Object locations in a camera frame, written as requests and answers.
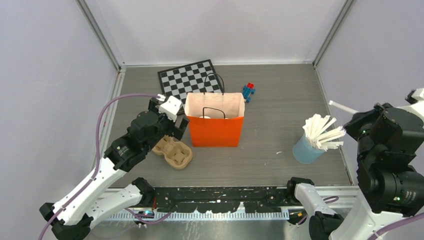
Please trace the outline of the single white straw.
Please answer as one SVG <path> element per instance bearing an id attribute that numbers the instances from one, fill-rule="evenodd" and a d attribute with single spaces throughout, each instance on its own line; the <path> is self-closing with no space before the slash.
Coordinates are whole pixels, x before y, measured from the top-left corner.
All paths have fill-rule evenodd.
<path id="1" fill-rule="evenodd" d="M 340 103 L 337 103 L 337 102 L 335 102 L 335 101 L 333 101 L 333 100 L 330 100 L 329 102 L 328 102 L 328 104 L 330 105 L 330 106 L 333 106 L 333 107 L 335 107 L 335 108 L 337 108 L 337 109 L 340 109 L 340 110 L 342 110 L 342 111 L 344 111 L 344 112 L 347 112 L 347 113 L 349 113 L 349 114 L 356 114 L 356 113 L 358 113 L 358 111 L 357 110 L 355 110 L 355 109 L 352 109 L 352 108 L 350 108 L 350 107 L 347 107 L 347 106 L 345 106 L 345 105 L 342 105 L 342 104 L 340 104 Z"/>

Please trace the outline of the orange paper bag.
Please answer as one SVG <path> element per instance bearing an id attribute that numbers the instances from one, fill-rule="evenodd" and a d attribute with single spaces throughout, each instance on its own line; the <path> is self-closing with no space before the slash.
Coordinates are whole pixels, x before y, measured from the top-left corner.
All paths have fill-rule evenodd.
<path id="1" fill-rule="evenodd" d="M 237 147 L 245 116 L 241 92 L 189 92 L 184 113 L 194 147 Z M 211 119 L 199 118 L 208 116 Z"/>

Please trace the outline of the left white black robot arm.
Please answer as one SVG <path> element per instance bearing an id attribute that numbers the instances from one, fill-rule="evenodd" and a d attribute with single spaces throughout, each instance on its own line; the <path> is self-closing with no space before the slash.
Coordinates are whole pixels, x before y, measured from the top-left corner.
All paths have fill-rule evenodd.
<path id="1" fill-rule="evenodd" d="M 140 112 L 126 134 L 114 140 L 95 168 L 69 194 L 56 203 L 46 202 L 39 211 L 58 240 L 83 240 L 105 218 L 128 207 L 148 207 L 154 188 L 142 177 L 123 190 L 102 200 L 99 196 L 124 177 L 164 137 L 180 140 L 189 120 L 183 117 L 176 126 L 183 103 L 174 96 L 153 97 L 146 111 Z"/>

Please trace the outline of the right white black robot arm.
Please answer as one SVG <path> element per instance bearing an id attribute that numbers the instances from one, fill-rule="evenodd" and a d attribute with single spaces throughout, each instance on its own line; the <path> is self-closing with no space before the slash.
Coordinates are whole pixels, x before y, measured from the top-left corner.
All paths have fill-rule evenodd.
<path id="1" fill-rule="evenodd" d="M 285 198 L 301 204 L 313 240 L 375 240 L 423 218 L 424 177 L 411 165 L 424 142 L 424 103 L 376 104 L 344 125 L 357 141 L 359 191 L 346 217 L 332 210 L 310 179 L 292 177 Z"/>

